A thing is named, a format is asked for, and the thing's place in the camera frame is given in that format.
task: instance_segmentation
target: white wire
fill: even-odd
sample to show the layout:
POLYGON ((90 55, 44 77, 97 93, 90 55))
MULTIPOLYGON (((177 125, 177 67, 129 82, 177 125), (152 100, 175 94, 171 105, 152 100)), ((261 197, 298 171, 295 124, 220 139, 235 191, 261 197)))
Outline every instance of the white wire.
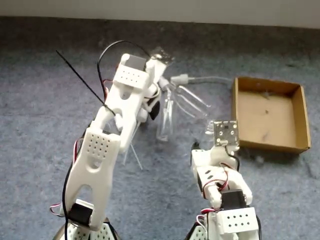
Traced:
POLYGON ((201 84, 201 83, 224 83, 217 80, 223 80, 232 82, 233 80, 231 78, 222 77, 222 76, 199 76, 199 77, 190 77, 188 80, 188 84, 201 84))
POLYGON ((207 228, 205 227, 205 225, 203 225, 200 221, 199 221, 199 218, 203 218, 203 219, 205 219, 205 217, 203 216, 203 215, 197 215, 196 216, 196 222, 204 229, 204 231, 205 231, 205 234, 207 235, 208 234, 208 232, 207 232, 207 228))

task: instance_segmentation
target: white plastic part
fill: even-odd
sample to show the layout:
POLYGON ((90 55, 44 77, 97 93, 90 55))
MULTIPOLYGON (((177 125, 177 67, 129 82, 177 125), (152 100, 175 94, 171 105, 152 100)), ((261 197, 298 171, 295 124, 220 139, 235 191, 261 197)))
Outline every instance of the white plastic part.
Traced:
POLYGON ((254 207, 211 212, 205 222, 209 240, 259 240, 254 207))
POLYGON ((157 59, 150 59, 146 63, 146 72, 140 71, 125 66, 129 57, 129 54, 122 56, 114 76, 113 85, 105 101, 109 109, 102 106, 90 127, 86 129, 81 150, 72 166, 66 185, 67 212, 75 203, 80 189, 83 186, 91 188, 92 204, 85 201, 80 204, 93 209, 89 220, 89 229, 92 231, 98 231, 105 219, 105 209, 112 189, 113 171, 118 154, 128 149, 140 124, 139 120, 144 122, 147 120, 146 111, 149 112, 149 108, 152 108, 161 96, 159 91, 156 99, 149 104, 149 108, 144 109, 148 89, 151 87, 149 94, 155 91, 152 85, 157 84, 166 65, 157 59), (119 129, 122 128, 120 135, 103 133, 108 121, 114 117, 110 109, 120 121, 117 124, 119 129))
MULTIPOLYGON (((89 236, 90 240, 117 240, 107 223, 104 223, 98 231, 89 231, 72 224, 68 226, 68 240, 88 240, 89 236)), ((65 240, 65 235, 63 234, 59 240, 65 240)))
POLYGON ((143 90, 149 83, 149 75, 145 71, 120 64, 114 75, 113 83, 143 90))
POLYGON ((188 240, 207 240, 207 233, 202 226, 196 226, 188 240))
POLYGON ((254 207, 219 211, 216 220, 221 235, 259 229, 254 207))
POLYGON ((122 116, 119 113, 117 113, 114 116, 114 122, 115 122, 115 126, 118 129, 118 131, 121 132, 122 128, 124 127, 124 120, 123 120, 122 116))
POLYGON ((241 189, 247 205, 253 200, 252 192, 242 175, 229 167, 224 167, 221 163, 228 164, 236 168, 237 164, 234 158, 229 157, 222 146, 213 147, 211 150, 195 149, 191 151, 191 164, 195 179, 200 181, 204 196, 210 201, 214 209, 219 209, 222 204, 222 197, 216 183, 223 184, 227 180, 231 190, 241 189))
MULTIPOLYGON (((126 59, 128 59, 128 55, 124 54, 105 101, 110 109, 122 116, 120 152, 125 152, 129 147, 131 136, 137 124, 137 114, 142 106, 147 89, 152 84, 152 79, 147 72, 122 65, 126 59), (129 96, 122 99, 125 93, 129 93, 129 96)), ((102 106, 95 120, 92 121, 91 127, 103 129, 107 121, 113 117, 113 114, 102 106)))
POLYGON ((65 191, 67 212, 71 209, 82 186, 91 187, 93 211, 90 229, 100 229, 105 218, 106 204, 112 189, 115 162, 120 148, 120 136, 105 134, 101 129, 86 129, 82 148, 70 171, 65 191))
POLYGON ((166 90, 166 86, 169 85, 169 84, 170 83, 166 78, 164 78, 163 76, 160 77, 159 86, 162 89, 162 91, 165 91, 166 90))
POLYGON ((178 76, 172 76, 170 81, 175 85, 185 85, 188 84, 188 74, 180 74, 178 76))

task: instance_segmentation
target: transparent plastic object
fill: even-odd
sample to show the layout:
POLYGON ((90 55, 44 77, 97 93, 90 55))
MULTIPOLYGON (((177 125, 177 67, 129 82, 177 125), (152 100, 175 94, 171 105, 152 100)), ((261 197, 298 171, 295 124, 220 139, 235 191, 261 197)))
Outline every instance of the transparent plastic object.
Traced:
POLYGON ((185 86, 176 87, 174 96, 177 106, 190 117, 202 119, 209 115, 211 105, 185 86))
POLYGON ((215 144, 215 126, 214 120, 208 120, 202 138, 200 139, 200 147, 209 150, 215 144))
POLYGON ((156 138, 168 142, 174 136, 174 96, 169 87, 164 92, 164 99, 161 103, 160 121, 156 130, 156 138))

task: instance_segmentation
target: gray carpet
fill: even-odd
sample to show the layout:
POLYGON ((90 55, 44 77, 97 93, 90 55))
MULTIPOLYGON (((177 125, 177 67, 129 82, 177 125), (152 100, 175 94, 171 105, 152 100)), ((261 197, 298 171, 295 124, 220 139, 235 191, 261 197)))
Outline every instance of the gray carpet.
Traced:
MULTIPOLYGON (((313 147, 300 156, 243 151, 240 172, 254 194, 264 240, 319 239, 319 30, 55 18, 0 18, 0 239, 55 235, 64 220, 48 207, 60 201, 74 140, 100 107, 55 50, 101 96, 95 62, 120 39, 172 53, 167 77, 246 75, 304 85, 313 147)), ((140 54, 127 45, 112 50, 103 62, 106 78, 123 52, 140 54)), ((230 117, 229 86, 192 88, 213 104, 213 118, 230 117)), ((132 154, 115 166, 106 214, 124 240, 182 240, 208 206, 189 168, 203 121, 179 113, 172 144, 157 142, 156 128, 149 121, 134 139, 144 170, 132 154)))

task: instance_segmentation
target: red wire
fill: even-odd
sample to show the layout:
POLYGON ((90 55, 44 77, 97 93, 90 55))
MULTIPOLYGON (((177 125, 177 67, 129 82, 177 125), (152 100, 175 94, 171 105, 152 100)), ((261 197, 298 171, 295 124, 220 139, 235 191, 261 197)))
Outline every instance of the red wire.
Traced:
POLYGON ((229 179, 229 176, 228 176, 228 172, 227 171, 224 171, 225 174, 226 174, 226 180, 222 180, 222 179, 213 179, 213 180, 210 180, 208 181, 203 187, 202 187, 202 192, 203 192, 203 197, 204 199, 207 199, 206 198, 206 191, 205 191, 205 187, 212 183, 212 182, 215 182, 215 181, 224 181, 223 185, 221 187, 219 187, 219 192, 222 191, 227 185, 228 185, 228 179, 229 179))

